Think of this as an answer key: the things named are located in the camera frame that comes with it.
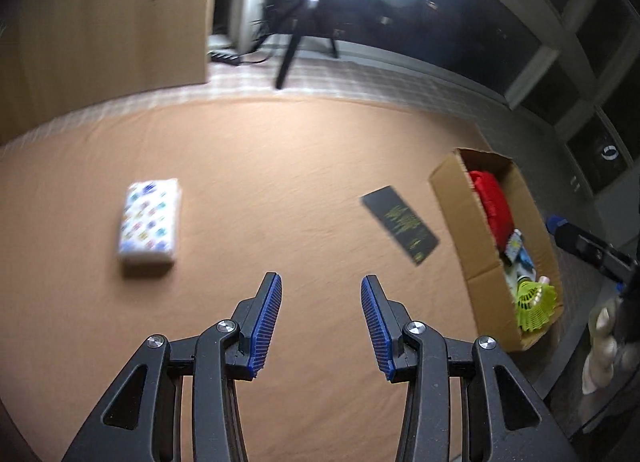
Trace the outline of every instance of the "black cable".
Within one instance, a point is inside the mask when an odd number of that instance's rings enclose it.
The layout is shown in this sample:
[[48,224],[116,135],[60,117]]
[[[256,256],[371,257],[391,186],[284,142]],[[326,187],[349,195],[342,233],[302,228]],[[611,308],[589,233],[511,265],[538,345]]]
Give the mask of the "black cable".
[[[304,1],[305,0],[295,0],[289,7],[289,9],[287,9],[281,16],[277,17],[274,22],[273,29],[266,34],[258,36],[254,43],[254,46],[251,48],[250,54],[256,52],[264,44],[269,36],[273,36],[274,34],[276,34],[279,31],[280,26],[283,25],[289,19],[289,17],[300,8]],[[266,23],[267,26],[269,25],[269,22],[267,20],[263,20],[263,22]]]
[[273,56],[275,56],[276,51],[278,49],[280,45],[280,41],[278,41],[278,44],[274,44],[273,48],[271,49],[271,53],[264,59],[261,59],[260,61],[243,61],[242,64],[243,65],[259,65],[260,63],[265,63],[268,60],[270,60]]

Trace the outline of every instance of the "black device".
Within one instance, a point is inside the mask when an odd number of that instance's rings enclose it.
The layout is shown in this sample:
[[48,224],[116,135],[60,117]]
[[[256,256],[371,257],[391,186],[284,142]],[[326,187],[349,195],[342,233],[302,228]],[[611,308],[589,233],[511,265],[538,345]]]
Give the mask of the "black device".
[[567,220],[551,216],[546,228],[556,245],[596,268],[600,274],[620,286],[614,337],[618,342],[640,340],[640,268],[638,259],[617,250],[603,239],[592,235]]
[[[397,462],[449,460],[449,378],[461,378],[465,462],[577,461],[532,386],[488,337],[443,338],[386,299],[375,276],[361,286],[379,368],[408,382]],[[193,376],[196,462],[246,462],[235,380],[264,366],[282,300],[265,275],[254,298],[200,336],[149,336],[71,443],[63,462],[179,462],[182,377]]]
[[437,236],[391,186],[373,191],[360,199],[386,227],[415,265],[420,265],[426,260],[438,245]]
[[234,67],[240,66],[242,56],[236,54],[226,54],[224,52],[209,52],[209,60],[212,63],[224,63],[225,65],[232,65]]

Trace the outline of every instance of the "tripod leg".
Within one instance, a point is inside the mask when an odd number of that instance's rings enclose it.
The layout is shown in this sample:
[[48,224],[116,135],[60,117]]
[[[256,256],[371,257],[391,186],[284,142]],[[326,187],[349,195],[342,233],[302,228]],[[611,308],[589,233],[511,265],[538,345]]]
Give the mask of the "tripod leg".
[[284,55],[284,59],[282,60],[278,78],[276,79],[276,88],[278,90],[282,90],[282,87],[284,86],[284,81],[287,78],[287,73],[289,73],[289,67],[291,66],[291,62],[293,61],[293,58],[298,51],[298,47],[300,46],[300,41],[302,41],[303,36],[307,36],[309,31],[311,30],[313,13],[318,7],[319,2],[320,0],[305,1],[305,5],[300,12],[300,16],[298,17],[296,27],[293,29],[293,34],[291,36],[291,41],[289,41],[287,53]]
[[280,65],[280,72],[278,73],[278,78],[276,79],[276,88],[278,90],[282,90],[282,87],[284,86],[284,81],[287,78],[287,73],[289,73],[289,67],[291,66],[293,58],[298,51],[298,47],[300,46],[301,41],[302,32],[298,31],[298,29],[296,28],[291,35],[291,40],[289,41],[289,46],[287,47],[287,53],[284,55],[284,59],[282,60],[282,65]]
[[331,49],[334,52],[334,58],[340,59],[340,53],[338,52],[338,45],[334,38],[331,38]]

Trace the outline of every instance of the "cardboard box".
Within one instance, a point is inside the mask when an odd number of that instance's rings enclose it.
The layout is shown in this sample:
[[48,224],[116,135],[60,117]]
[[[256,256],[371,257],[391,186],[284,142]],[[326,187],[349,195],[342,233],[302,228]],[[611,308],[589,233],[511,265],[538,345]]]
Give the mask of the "cardboard box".
[[[558,307],[538,331],[524,332],[517,325],[511,289],[470,170],[489,171],[498,179],[538,275],[548,276],[556,288]],[[507,352],[529,349],[561,316],[562,285],[549,234],[520,170],[497,153],[457,148],[431,173],[430,181],[458,251],[478,333],[497,339]]]

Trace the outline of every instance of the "wall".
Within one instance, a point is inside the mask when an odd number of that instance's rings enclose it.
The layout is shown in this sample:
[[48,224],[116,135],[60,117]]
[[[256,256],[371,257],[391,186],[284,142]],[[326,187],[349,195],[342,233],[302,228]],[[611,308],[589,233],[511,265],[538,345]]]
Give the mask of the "wall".
[[206,81],[213,0],[23,0],[0,38],[0,142],[114,97]]
[[638,236],[640,230],[639,177],[640,164],[636,164],[611,188],[596,198],[596,209],[607,233],[607,240],[615,247],[624,246]]

